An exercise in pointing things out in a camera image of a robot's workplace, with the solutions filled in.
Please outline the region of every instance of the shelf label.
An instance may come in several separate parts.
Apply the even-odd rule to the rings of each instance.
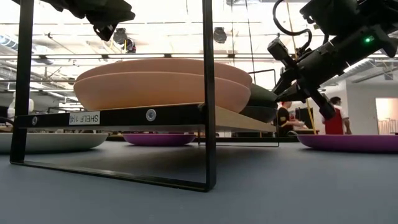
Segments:
[[[100,112],[77,112],[69,114],[69,125],[100,124]]]

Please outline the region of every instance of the doorway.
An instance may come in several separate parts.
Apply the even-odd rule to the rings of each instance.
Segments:
[[[398,98],[376,98],[379,134],[398,134]]]

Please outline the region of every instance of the white plate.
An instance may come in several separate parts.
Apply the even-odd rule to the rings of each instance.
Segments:
[[[26,153],[82,151],[99,146],[108,134],[28,133]],[[11,149],[12,133],[0,133],[0,152]]]

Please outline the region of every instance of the pink plate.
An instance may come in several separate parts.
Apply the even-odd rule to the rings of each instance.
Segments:
[[[123,134],[124,140],[136,146],[183,146],[195,137],[194,134]]]
[[[214,66],[216,77],[231,80],[250,88],[252,78],[245,71],[222,63],[214,63]],[[96,75],[122,72],[174,72],[190,73],[194,75],[204,74],[203,60],[184,58],[149,58],[98,66],[79,75],[76,82]]]
[[[313,149],[345,152],[398,152],[398,136],[393,135],[298,135]]]
[[[250,89],[215,78],[216,105],[240,112]],[[73,86],[79,102],[88,110],[138,106],[176,105],[205,101],[203,76],[173,72],[125,72],[98,75]]]

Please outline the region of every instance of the red object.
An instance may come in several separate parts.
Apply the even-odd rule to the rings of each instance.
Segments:
[[[325,121],[326,134],[344,134],[341,111],[338,108],[335,108],[335,111],[335,116],[332,117],[332,119]]]

